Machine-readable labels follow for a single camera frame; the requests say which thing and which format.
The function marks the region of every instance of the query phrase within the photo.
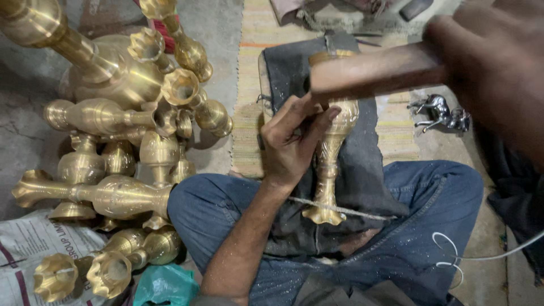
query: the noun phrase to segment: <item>denim knee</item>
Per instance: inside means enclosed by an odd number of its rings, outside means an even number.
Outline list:
[[[482,197],[484,196],[484,182],[480,173],[474,168],[457,162],[448,162],[445,164],[448,175],[449,188],[451,196],[455,197],[460,203],[467,203],[479,208]]]
[[[168,198],[168,211],[175,209],[178,213],[179,210],[187,209],[194,205],[197,201],[208,201],[210,193],[214,189],[217,189],[214,181],[219,174],[196,174],[190,176],[174,187]]]

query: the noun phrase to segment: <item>hand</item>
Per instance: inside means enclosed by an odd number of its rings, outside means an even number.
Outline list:
[[[272,119],[261,128],[267,155],[267,171],[263,182],[291,192],[307,171],[313,152],[332,120],[342,109],[333,106],[315,116],[310,128],[295,133],[300,124],[320,111],[310,94],[291,96]]]
[[[490,130],[544,164],[544,2],[463,3],[424,40],[442,58],[459,102]]]

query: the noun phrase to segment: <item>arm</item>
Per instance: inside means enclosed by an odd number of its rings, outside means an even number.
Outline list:
[[[316,104],[309,95],[302,99],[292,96],[261,129],[269,165],[267,174],[253,201],[209,263],[202,280],[203,295],[248,304],[276,213],[310,166],[317,141],[341,111],[338,107],[327,109],[315,117],[303,135],[296,135],[302,121],[318,112]]]

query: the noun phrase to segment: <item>red fabric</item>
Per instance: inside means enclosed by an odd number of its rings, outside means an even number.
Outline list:
[[[136,5],[138,7],[140,7],[140,0],[133,0],[134,3],[136,3]],[[180,21],[180,16],[179,15],[176,15],[176,20],[177,22]],[[168,53],[168,54],[173,54],[174,53],[174,45],[175,45],[175,42],[174,42],[174,39],[170,36],[168,36],[168,32],[166,31],[166,27],[164,26],[164,24],[160,21],[160,20],[155,20],[153,19],[153,27],[155,30],[159,31],[159,33],[162,34],[162,36],[164,37],[164,52],[165,53]]]

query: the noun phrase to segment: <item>blue jeans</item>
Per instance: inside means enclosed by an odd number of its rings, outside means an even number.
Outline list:
[[[480,175],[449,161],[395,162],[384,167],[385,185],[410,208],[407,217],[382,229],[351,257],[333,265],[264,256],[250,293],[250,305],[291,305],[306,277],[318,273],[362,290],[392,280],[418,305],[444,305],[455,268],[432,241],[447,235],[459,254],[471,235],[483,196]],[[259,183],[219,174],[183,180],[168,200],[168,214],[202,274],[215,251],[253,199]],[[437,239],[454,253],[445,239]]]

